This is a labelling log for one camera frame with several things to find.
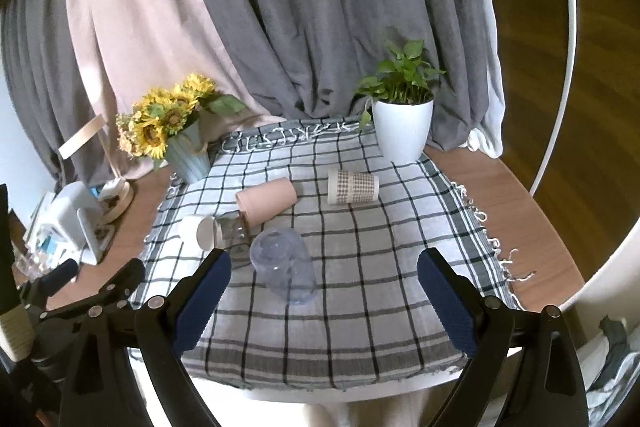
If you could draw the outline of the pink plastic cup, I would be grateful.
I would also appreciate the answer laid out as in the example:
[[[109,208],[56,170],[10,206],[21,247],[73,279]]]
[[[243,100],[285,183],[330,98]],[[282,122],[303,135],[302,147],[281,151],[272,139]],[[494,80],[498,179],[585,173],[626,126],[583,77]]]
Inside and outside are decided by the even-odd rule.
[[[235,194],[236,205],[250,228],[263,225],[298,201],[293,183],[286,178],[246,188]]]

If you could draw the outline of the plaid paper cup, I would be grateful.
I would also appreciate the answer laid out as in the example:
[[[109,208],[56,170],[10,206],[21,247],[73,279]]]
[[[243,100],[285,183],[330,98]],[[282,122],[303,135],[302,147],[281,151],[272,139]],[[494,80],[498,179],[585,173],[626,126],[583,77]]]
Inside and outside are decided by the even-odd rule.
[[[359,204],[378,199],[380,179],[367,172],[331,170],[328,176],[329,205]]]

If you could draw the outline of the white desk organizer box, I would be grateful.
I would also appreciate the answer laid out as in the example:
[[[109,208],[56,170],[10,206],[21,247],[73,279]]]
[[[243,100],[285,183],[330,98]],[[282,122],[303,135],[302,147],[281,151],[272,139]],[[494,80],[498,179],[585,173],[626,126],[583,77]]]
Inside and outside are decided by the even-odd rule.
[[[24,241],[31,253],[47,237],[85,265],[98,265],[114,235],[113,225],[104,225],[103,207],[84,182],[73,182],[58,194],[47,192],[38,202]]]

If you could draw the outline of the clear glass white lid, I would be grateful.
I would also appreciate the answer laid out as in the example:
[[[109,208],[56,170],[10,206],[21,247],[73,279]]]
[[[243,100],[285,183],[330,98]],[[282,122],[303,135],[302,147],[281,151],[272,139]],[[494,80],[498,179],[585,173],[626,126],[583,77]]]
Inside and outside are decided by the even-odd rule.
[[[198,221],[195,243],[201,251],[218,248],[231,256],[243,256],[250,249],[250,231],[238,210],[218,216],[204,216]]]

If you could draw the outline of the yellow sunflower bouquet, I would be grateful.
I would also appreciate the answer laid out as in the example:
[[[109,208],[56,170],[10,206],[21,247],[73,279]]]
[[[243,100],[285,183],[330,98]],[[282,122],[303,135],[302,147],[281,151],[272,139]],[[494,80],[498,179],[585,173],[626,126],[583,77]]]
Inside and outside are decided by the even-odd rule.
[[[130,113],[117,114],[118,148],[129,157],[166,159],[169,140],[195,124],[201,113],[235,116],[247,106],[232,94],[222,93],[213,79],[187,75],[171,89],[152,88],[134,103]]]

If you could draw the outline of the light blue ribbed vase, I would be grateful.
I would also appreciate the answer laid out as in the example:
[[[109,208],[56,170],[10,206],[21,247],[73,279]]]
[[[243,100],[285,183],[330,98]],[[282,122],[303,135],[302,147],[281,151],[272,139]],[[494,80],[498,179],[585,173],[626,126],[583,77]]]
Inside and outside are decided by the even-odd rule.
[[[174,168],[175,174],[186,183],[192,184],[206,178],[210,160],[198,120],[168,139],[165,159]]]

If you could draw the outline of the checked grey white tablecloth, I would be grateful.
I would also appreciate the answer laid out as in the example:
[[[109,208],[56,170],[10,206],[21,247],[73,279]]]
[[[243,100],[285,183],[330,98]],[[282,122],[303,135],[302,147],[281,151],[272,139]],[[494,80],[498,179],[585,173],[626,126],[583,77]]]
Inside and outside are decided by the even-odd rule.
[[[235,194],[289,179],[296,204],[271,220],[304,239],[318,288],[290,306],[257,280],[248,254],[231,256],[231,281],[183,364],[196,377],[245,389],[332,390],[400,381],[459,366],[418,281],[428,247],[483,295],[518,303],[491,239],[465,199],[429,157],[405,166],[387,161],[373,130],[347,119],[292,120],[231,133],[208,149],[205,179],[174,181],[141,254],[145,278],[135,305],[167,295],[192,274],[203,253],[183,242],[192,215],[235,210]],[[331,170],[380,179],[378,199],[329,205]]]

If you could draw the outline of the white plant pot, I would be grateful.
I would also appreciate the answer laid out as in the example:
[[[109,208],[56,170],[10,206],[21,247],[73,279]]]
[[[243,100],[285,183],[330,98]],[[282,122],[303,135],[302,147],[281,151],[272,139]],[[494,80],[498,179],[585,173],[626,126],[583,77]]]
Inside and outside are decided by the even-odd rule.
[[[373,104],[378,147],[388,161],[408,165],[421,157],[431,129],[433,106],[433,101],[419,105]]]

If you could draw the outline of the beige pink curtain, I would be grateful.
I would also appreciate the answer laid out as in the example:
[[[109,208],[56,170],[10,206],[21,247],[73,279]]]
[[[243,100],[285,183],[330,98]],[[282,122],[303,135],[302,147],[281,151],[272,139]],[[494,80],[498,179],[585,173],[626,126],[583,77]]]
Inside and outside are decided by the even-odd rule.
[[[233,117],[206,115],[204,139],[276,122],[246,89],[204,0],[66,0],[66,9],[82,83],[107,123],[111,158],[123,176],[138,179],[152,164],[119,150],[116,115],[130,112],[151,89],[170,89],[187,75],[213,79],[246,105]]]

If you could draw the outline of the green potted plant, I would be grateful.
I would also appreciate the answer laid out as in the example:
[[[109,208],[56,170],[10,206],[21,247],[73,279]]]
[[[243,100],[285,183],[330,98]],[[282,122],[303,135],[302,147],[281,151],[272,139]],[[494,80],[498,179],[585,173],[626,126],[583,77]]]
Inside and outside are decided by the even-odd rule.
[[[385,45],[392,57],[379,62],[376,72],[358,83],[356,93],[366,98],[360,129],[370,124],[375,102],[396,105],[433,102],[435,90],[445,75],[444,70],[428,61],[423,39],[407,40],[403,46],[387,40]]]

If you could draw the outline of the grey curtain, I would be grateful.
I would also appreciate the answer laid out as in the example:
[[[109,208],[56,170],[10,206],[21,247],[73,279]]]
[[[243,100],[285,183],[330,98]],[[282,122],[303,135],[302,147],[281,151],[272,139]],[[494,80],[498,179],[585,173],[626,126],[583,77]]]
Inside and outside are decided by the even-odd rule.
[[[277,120],[356,114],[358,83],[385,43],[423,39],[445,71],[428,142],[502,152],[504,96],[491,0],[204,0],[250,95]],[[57,184],[106,181],[110,144],[61,145],[96,115],[82,83],[66,0],[1,0],[1,57],[27,138]]]

